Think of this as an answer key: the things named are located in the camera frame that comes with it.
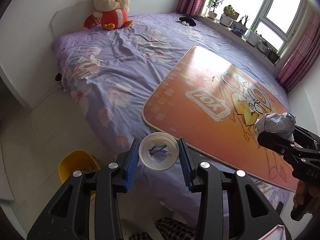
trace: silver screw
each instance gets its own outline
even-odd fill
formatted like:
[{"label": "silver screw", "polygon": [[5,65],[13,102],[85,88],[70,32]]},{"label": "silver screw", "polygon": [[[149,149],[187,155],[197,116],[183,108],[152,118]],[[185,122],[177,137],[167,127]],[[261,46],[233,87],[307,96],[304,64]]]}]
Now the silver screw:
[{"label": "silver screw", "polygon": [[109,167],[110,169],[115,169],[115,168],[118,167],[118,163],[109,163],[108,167]]},{"label": "silver screw", "polygon": [[239,177],[244,177],[244,176],[245,176],[245,172],[242,171],[242,170],[238,170],[238,171],[236,172],[236,174],[237,174]]},{"label": "silver screw", "polygon": [[200,163],[200,166],[203,167],[203,168],[205,168],[205,169],[207,169],[207,168],[210,167],[210,164],[207,163],[207,162],[201,162],[201,163]]},{"label": "silver screw", "polygon": [[74,176],[74,177],[79,177],[79,176],[81,176],[81,174],[82,174],[81,171],[75,171],[75,172],[73,173],[73,176]]}]

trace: white stripe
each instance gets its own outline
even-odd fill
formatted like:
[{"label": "white stripe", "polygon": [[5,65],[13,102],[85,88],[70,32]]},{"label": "white stripe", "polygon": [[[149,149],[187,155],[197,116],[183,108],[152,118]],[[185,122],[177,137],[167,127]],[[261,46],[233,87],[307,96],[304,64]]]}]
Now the white stripe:
[{"label": "white stripe", "polygon": [[116,13],[118,16],[118,28],[120,28],[122,26],[122,21],[123,21],[122,11],[120,9],[116,9]]}]

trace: bed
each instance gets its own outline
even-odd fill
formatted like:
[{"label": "bed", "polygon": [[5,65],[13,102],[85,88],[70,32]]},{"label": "bed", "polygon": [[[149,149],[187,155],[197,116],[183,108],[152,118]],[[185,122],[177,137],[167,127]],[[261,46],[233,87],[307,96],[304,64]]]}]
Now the bed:
[{"label": "bed", "polygon": [[[130,17],[134,21],[130,28],[110,32],[96,27],[61,36],[52,45],[63,89],[115,156],[127,151],[134,138],[142,140],[152,132],[142,120],[143,105],[192,45],[236,65],[289,109],[285,91],[262,63],[201,22],[186,27],[179,23],[179,17],[176,13],[139,15]],[[232,171],[205,159],[220,170]],[[176,210],[188,225],[196,225],[200,195],[188,192],[179,161],[158,173],[139,162],[135,182],[166,207]],[[288,201],[288,191],[257,180],[256,183],[274,207],[279,201]],[[227,216],[228,208],[224,206]]]}]

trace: red plush body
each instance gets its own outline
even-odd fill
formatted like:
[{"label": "red plush body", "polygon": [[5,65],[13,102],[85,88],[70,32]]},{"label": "red plush body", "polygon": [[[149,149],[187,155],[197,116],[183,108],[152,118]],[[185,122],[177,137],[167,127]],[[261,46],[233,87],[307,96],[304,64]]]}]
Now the red plush body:
[{"label": "red plush body", "polygon": [[115,29],[122,28],[124,23],[128,20],[127,12],[124,9],[115,9],[110,12],[102,13],[101,26],[105,24],[113,23]]}]

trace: headboard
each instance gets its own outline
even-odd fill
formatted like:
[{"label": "headboard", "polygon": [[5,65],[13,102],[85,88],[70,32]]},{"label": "headboard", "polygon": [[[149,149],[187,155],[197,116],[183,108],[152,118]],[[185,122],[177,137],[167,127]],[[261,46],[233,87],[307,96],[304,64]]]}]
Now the headboard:
[{"label": "headboard", "polygon": [[[179,0],[130,0],[128,16],[169,13],[176,10],[178,2]],[[54,37],[83,30],[84,21],[95,11],[93,0],[57,11],[51,22]]]}]

